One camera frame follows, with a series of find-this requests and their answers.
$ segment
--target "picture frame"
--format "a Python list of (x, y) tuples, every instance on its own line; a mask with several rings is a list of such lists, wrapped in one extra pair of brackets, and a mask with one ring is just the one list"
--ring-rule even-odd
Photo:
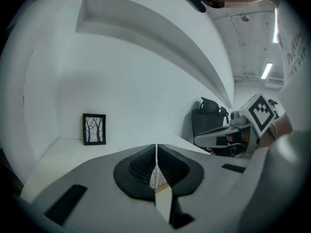
[(82, 116), (83, 145), (106, 144), (106, 115), (83, 114)]

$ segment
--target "fluorescent light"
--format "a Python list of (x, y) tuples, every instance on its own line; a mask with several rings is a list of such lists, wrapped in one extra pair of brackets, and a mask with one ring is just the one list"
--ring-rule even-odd
[(278, 33), (278, 30), (277, 30), (277, 10), (275, 9), (275, 16), (276, 16), (276, 21), (275, 21), (275, 25), (274, 25), (274, 37), (273, 37), (273, 43), (277, 43), (277, 38), (276, 38), (276, 35)]
[(270, 70), (271, 70), (271, 67), (272, 67), (272, 63), (268, 63), (267, 64), (267, 66), (266, 66), (266, 69), (265, 69), (265, 71), (263, 72), (263, 75), (262, 75), (262, 79), (265, 79), (265, 78), (267, 78), (267, 76), (268, 76), (268, 74), (269, 74), (269, 72), (270, 72)]

